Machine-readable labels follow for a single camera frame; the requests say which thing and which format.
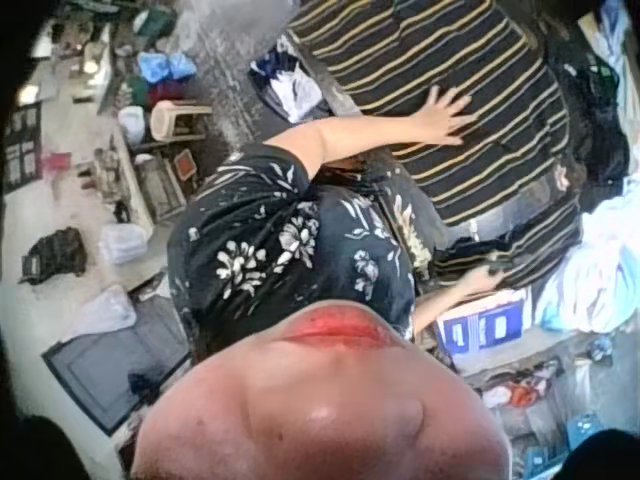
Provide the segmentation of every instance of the person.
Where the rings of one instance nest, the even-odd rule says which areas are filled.
[[[414,115],[311,122],[219,168],[169,244],[201,362],[144,421],[134,478],[509,478],[509,444],[480,398],[410,341],[502,274],[478,268],[416,306],[382,212],[313,182],[383,145],[462,143],[470,100],[433,88]]]

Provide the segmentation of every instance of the blue plastic bag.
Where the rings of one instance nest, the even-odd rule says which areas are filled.
[[[169,59],[164,53],[141,52],[138,54],[138,65],[144,79],[151,84],[161,82],[171,75]]]
[[[169,68],[171,69],[171,77],[174,80],[190,77],[198,71],[196,64],[184,53],[174,53],[171,55],[169,57]]]

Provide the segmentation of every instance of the black floral shirt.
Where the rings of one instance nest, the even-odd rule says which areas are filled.
[[[218,169],[169,243],[173,298],[202,356],[328,299],[366,304],[410,338],[411,272],[368,198],[310,183],[295,156],[264,145]]]

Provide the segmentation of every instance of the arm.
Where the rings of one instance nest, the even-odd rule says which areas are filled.
[[[491,292],[504,279],[504,273],[491,275],[488,266],[468,272],[453,287],[437,292],[420,303],[413,314],[414,335],[435,322],[440,315],[477,293]]]
[[[471,97],[454,102],[456,89],[449,90],[440,99],[438,92],[438,87],[433,87],[425,106],[408,117],[325,118],[287,130],[265,143],[297,156],[309,178],[325,163],[385,145],[415,142],[460,145],[462,140],[450,134],[475,120],[473,115],[456,116]]]

